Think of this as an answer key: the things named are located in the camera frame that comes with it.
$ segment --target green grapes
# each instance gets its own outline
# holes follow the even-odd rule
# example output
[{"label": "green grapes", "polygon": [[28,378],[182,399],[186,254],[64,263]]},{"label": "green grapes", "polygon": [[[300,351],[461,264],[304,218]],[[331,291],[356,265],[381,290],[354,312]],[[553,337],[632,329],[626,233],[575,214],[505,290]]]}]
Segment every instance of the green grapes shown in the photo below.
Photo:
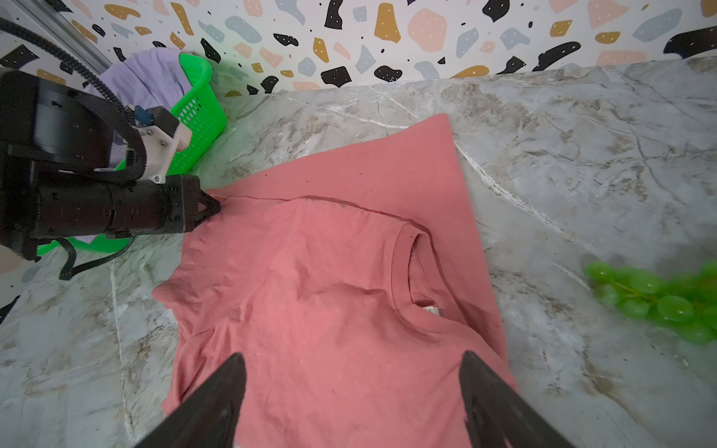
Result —
[{"label": "green grapes", "polygon": [[596,282],[607,283],[612,280],[612,266],[596,260],[585,267],[585,275]]},{"label": "green grapes", "polygon": [[685,322],[695,317],[695,308],[692,304],[684,297],[677,295],[666,295],[659,299],[657,311],[674,322]]},{"label": "green grapes", "polygon": [[705,263],[699,274],[682,272],[669,282],[601,260],[588,264],[585,275],[593,280],[595,298],[628,319],[647,319],[695,345],[717,339],[717,260]]}]

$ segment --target laundry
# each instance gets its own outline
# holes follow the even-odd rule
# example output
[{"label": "laundry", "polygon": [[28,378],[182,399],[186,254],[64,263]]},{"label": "laundry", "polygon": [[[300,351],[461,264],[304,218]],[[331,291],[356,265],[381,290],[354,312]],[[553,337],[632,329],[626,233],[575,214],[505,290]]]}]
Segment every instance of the laundry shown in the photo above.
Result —
[{"label": "laundry", "polygon": [[179,324],[166,412],[241,352],[242,447],[470,445],[462,353],[515,381],[446,115],[212,194],[153,292]]},{"label": "laundry", "polygon": [[[144,109],[163,106],[170,110],[188,91],[191,83],[179,64],[181,52],[171,48],[153,48],[137,52],[124,62],[117,62],[100,75],[122,104],[138,105]],[[102,96],[94,86],[85,92]],[[110,154],[110,166],[117,166],[125,158],[127,144],[115,134]]]}]

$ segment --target gray marble surface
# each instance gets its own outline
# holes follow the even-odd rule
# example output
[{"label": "gray marble surface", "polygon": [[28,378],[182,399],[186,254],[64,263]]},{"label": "gray marble surface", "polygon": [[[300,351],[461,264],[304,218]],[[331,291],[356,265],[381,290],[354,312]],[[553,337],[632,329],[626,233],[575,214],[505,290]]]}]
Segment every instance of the gray marble surface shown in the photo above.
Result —
[{"label": "gray marble surface", "polygon": [[[663,275],[717,258],[717,59],[223,106],[204,188],[447,113],[523,397],[578,447],[717,440],[717,343],[626,321],[580,273],[596,256]],[[3,445],[125,447],[160,422],[177,330],[151,291],[180,251],[179,235],[139,237],[72,282],[63,253],[46,258],[0,325]]]}]

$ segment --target white marble vein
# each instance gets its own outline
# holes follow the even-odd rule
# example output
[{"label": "white marble vein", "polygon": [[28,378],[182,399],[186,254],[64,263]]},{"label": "white marble vein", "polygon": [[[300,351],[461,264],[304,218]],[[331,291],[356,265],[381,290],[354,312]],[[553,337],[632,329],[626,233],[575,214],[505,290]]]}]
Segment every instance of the white marble vein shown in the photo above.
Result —
[{"label": "white marble vein", "polygon": [[[717,257],[717,58],[222,103],[204,188],[447,113],[525,399],[578,447],[717,440],[717,345],[626,321],[581,275],[591,257],[663,275]],[[127,447],[160,422],[178,335],[151,291],[180,251],[139,237],[69,283],[47,257],[0,325],[4,444]]]}]

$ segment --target lavender fabric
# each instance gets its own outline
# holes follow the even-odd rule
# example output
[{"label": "lavender fabric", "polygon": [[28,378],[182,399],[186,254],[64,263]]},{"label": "lavender fabric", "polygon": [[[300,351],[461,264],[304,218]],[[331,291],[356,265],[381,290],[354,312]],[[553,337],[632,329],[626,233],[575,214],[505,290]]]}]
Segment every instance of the lavender fabric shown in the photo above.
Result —
[{"label": "lavender fabric", "polygon": [[[179,64],[180,51],[153,48],[133,54],[100,75],[124,105],[139,105],[144,109],[164,106],[171,109],[191,89],[191,83]],[[92,85],[85,92],[102,96]],[[127,144],[117,134],[112,144],[110,166],[117,166],[125,158]]]}]

